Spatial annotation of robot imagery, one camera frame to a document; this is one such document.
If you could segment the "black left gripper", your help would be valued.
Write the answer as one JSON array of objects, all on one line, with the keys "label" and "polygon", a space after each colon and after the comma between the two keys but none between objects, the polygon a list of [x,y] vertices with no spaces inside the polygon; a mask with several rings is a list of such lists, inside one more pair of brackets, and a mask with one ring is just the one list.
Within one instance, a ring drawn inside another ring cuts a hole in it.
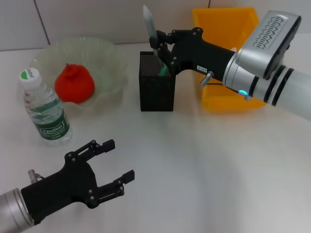
[{"label": "black left gripper", "polygon": [[93,157],[114,149],[113,139],[102,144],[92,140],[78,150],[68,152],[60,171],[23,188],[21,194],[35,225],[74,202],[84,203],[93,209],[123,196],[124,185],[135,179],[133,170],[97,188],[95,174],[88,164]]}]

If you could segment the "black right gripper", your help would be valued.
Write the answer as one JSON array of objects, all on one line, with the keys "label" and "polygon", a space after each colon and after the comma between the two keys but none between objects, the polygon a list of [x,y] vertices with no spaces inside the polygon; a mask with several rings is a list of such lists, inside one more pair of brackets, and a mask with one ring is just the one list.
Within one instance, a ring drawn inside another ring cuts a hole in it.
[{"label": "black right gripper", "polygon": [[149,38],[151,48],[158,48],[158,57],[174,75],[184,70],[194,70],[201,74],[213,72],[213,78],[222,81],[226,67],[234,52],[206,42],[202,38],[203,29],[173,30],[166,34],[157,30],[156,36]]}]

